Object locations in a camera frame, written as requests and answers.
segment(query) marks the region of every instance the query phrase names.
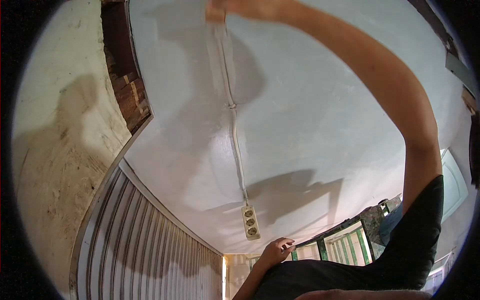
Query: black t-shirt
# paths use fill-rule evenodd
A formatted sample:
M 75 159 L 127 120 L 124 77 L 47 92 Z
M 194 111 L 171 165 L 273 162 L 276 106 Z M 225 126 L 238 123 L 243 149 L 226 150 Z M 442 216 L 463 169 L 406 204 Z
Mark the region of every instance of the black t-shirt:
M 420 193 L 390 235 L 383 254 L 366 266 L 288 261 L 272 267 L 253 299 L 291 300 L 315 290 L 420 289 L 433 266 L 444 200 L 443 176 Z

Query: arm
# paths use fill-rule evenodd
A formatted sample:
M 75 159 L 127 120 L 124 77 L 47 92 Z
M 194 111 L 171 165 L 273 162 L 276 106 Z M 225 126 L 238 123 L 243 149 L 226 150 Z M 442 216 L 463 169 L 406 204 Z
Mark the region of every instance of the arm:
M 251 299 L 268 269 L 284 261 L 295 250 L 293 242 L 295 241 L 291 239 L 279 238 L 268 244 L 233 300 Z
M 427 94 L 413 72 L 361 30 L 295 0 L 219 1 L 227 12 L 302 30 L 355 72 L 405 140 L 405 214 L 423 188 L 442 173 L 435 117 Z

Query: person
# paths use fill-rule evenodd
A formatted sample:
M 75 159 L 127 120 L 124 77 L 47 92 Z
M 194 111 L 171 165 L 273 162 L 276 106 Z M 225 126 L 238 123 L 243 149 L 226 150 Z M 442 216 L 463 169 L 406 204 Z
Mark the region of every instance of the person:
M 367 266 L 283 262 L 294 241 L 271 242 L 234 300 L 421 300 L 433 265 L 443 210 L 437 124 L 422 85 L 392 52 L 361 30 L 295 0 L 213 0 L 212 8 L 290 25 L 343 60 L 370 90 L 406 146 L 402 219 L 383 254 Z

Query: white door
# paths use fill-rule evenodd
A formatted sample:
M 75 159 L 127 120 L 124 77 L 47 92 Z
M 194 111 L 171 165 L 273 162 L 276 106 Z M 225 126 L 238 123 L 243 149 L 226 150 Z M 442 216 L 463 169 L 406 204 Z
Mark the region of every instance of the white door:
M 452 154 L 442 150 L 442 171 L 444 174 L 444 213 L 442 223 L 462 204 L 468 196 L 467 185 Z

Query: socket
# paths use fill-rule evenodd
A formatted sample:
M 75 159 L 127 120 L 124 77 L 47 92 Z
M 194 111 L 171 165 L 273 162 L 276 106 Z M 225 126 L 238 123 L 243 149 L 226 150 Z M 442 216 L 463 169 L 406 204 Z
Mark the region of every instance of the socket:
M 241 215 L 243 218 L 243 226 L 245 227 L 245 235 L 247 240 L 257 240 L 260 238 L 260 229 L 258 228 L 257 216 L 252 205 L 242 207 Z

